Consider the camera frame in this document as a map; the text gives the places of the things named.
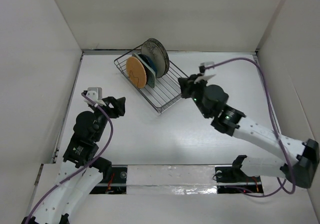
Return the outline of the dark blue leaf-shaped dish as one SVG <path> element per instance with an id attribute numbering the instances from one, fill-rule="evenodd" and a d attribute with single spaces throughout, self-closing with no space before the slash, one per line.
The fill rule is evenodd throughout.
<path id="1" fill-rule="evenodd" d="M 154 64 L 154 62 L 145 54 L 139 54 L 139 57 L 148 64 L 149 67 L 151 67 L 153 69 L 153 71 L 155 72 L 155 74 L 157 74 L 157 68 Z"/>

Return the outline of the metal front rail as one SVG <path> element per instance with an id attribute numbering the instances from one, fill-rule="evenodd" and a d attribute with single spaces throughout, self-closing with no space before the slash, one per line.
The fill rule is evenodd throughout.
<path id="1" fill-rule="evenodd" d="M 127 189 L 129 187 L 211 187 L 211 186 L 260 186 L 261 180 L 260 179 L 252 179 L 252 178 L 245 178 L 244 182 L 235 182 L 235 183 L 222 183 L 222 182 L 217 182 L 216 179 L 212 179 L 209 177 L 209 179 L 200 179 L 200 178 L 195 178 L 195 179 L 164 179 L 160 178 L 157 180 L 142 180 L 138 179 L 136 181 L 129 180 L 127 179 L 126 181 L 120 181 L 120 180 L 115 180 L 112 181 L 111 183 L 107 183 L 105 181 L 99 183 L 96 185 L 96 187 L 104 187 L 104 188 L 116 188 L 116 187 L 126 187 Z"/>

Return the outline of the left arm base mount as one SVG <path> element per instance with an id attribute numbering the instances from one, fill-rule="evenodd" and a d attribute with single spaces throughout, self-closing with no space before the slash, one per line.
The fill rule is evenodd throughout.
<path id="1" fill-rule="evenodd" d="M 127 193 L 127 166 L 112 166 L 111 174 L 90 192 L 92 195 L 121 195 Z"/>

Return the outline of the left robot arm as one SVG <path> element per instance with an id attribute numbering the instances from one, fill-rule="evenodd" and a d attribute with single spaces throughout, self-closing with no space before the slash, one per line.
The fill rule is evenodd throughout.
<path id="1" fill-rule="evenodd" d="M 69 224 L 93 188 L 112 177 L 112 163 L 101 157 L 105 148 L 97 143 L 106 125 L 125 114 L 126 99 L 98 100 L 89 91 L 82 96 L 91 110 L 76 117 L 55 185 L 23 219 L 24 224 Z"/>

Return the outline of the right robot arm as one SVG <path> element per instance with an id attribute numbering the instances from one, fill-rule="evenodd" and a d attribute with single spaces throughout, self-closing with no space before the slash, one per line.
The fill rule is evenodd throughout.
<path id="1" fill-rule="evenodd" d="M 227 105 L 228 94 L 218 85 L 209 85 L 210 78 L 201 74 L 180 77 L 181 97 L 191 98 L 203 117 L 212 119 L 211 126 L 218 132 L 245 140 L 274 155 L 273 159 L 239 155 L 222 177 L 232 177 L 236 181 L 252 176 L 277 177 L 309 189 L 320 163 L 318 142 L 276 135 L 273 130 Z"/>

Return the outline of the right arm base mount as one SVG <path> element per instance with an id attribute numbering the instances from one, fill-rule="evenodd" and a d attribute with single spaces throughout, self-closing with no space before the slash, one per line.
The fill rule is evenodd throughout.
<path id="1" fill-rule="evenodd" d="M 246 155 L 239 155 L 229 166 L 215 166 L 212 179 L 217 183 L 218 194 L 263 194 L 260 176 L 247 176 L 241 167 Z"/>

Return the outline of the light green rectangular tray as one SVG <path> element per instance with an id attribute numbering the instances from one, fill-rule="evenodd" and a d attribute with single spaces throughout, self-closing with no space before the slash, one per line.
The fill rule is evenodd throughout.
<path id="1" fill-rule="evenodd" d="M 153 69 L 151 67 L 148 66 L 147 63 L 145 63 L 140 57 L 139 54 L 137 53 L 133 53 L 132 57 L 135 57 L 138 59 L 138 61 L 140 61 L 140 63 L 143 65 L 144 70 L 146 72 L 146 84 L 150 87 L 150 88 L 154 88 L 155 87 L 155 82 L 156 82 L 156 74 L 153 71 Z"/>

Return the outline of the cream plate with tree pattern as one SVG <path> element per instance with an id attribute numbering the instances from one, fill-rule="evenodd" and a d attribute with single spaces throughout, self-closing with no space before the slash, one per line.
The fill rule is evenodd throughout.
<path id="1" fill-rule="evenodd" d="M 170 68 L 170 60 L 164 46 L 155 38 L 149 38 L 142 44 L 141 54 L 149 57 L 154 63 L 157 73 L 156 77 L 161 78 L 167 74 Z"/>

